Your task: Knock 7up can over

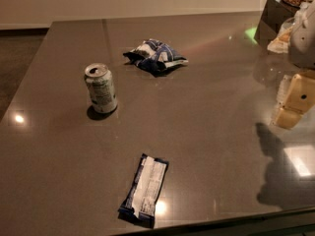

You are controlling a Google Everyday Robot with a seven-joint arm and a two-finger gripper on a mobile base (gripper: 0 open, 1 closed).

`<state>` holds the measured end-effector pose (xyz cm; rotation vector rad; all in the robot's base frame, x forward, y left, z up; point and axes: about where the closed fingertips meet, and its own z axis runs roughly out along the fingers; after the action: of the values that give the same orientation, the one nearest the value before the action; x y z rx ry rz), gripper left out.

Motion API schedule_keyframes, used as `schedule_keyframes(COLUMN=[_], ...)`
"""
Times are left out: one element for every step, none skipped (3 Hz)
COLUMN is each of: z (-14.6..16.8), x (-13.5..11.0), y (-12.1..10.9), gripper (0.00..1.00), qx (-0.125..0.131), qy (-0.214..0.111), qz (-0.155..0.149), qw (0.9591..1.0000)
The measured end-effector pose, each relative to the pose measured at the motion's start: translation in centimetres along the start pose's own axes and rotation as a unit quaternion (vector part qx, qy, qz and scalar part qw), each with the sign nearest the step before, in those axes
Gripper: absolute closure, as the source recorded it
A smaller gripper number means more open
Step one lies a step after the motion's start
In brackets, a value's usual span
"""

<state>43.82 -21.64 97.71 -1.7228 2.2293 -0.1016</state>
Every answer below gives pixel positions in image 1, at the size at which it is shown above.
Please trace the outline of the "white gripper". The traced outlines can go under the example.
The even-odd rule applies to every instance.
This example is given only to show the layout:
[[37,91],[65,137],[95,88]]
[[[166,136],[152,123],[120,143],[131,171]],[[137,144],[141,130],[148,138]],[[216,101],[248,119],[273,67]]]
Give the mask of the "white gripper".
[[[296,12],[288,55],[295,66],[315,69],[315,1]],[[291,129],[314,105],[315,71],[284,75],[277,94],[274,124]]]

